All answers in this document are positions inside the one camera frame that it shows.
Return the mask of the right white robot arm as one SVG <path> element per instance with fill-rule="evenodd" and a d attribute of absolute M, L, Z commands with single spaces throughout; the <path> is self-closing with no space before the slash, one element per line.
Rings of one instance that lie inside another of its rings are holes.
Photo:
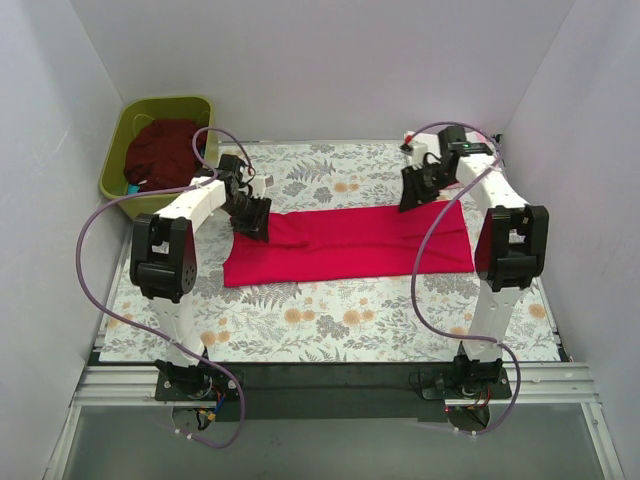
<path fill-rule="evenodd" d="M 506 380 L 502 357 L 509 349 L 504 337 L 517 301 L 543 271 L 549 212 L 524 200 L 501 169 L 500 146 L 481 135 L 468 139 L 472 126 L 438 122 L 438 150 L 431 152 L 420 140 L 424 128 L 404 136 L 401 150 L 411 160 L 402 174 L 399 209 L 409 211 L 433 201 L 455 184 L 470 195 L 484 221 L 474 253 L 480 292 L 467 334 L 455 335 L 457 355 L 438 386 L 475 397 Z"/>

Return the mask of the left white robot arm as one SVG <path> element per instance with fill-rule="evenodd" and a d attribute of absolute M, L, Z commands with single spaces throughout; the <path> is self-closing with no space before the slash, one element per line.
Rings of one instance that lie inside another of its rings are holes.
<path fill-rule="evenodd" d="M 195 233 L 217 210 L 229 215 L 233 231 L 267 242 L 271 176 L 254 176 L 236 155 L 221 156 L 218 168 L 200 169 L 189 188 L 167 206 L 134 220 L 130 279 L 156 314 L 159 331 L 174 342 L 164 360 L 155 362 L 172 387 L 188 398 L 205 398 L 211 373 L 180 348 L 205 353 L 193 318 L 192 290 L 197 280 Z"/>

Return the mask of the bright red t shirt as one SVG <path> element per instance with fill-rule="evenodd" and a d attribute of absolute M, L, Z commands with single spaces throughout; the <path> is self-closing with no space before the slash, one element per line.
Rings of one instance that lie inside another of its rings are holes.
<path fill-rule="evenodd" d="M 445 205 L 437 201 L 404 213 L 395 206 L 272 213 L 268 242 L 234 235 L 224 285 L 409 275 Z"/>

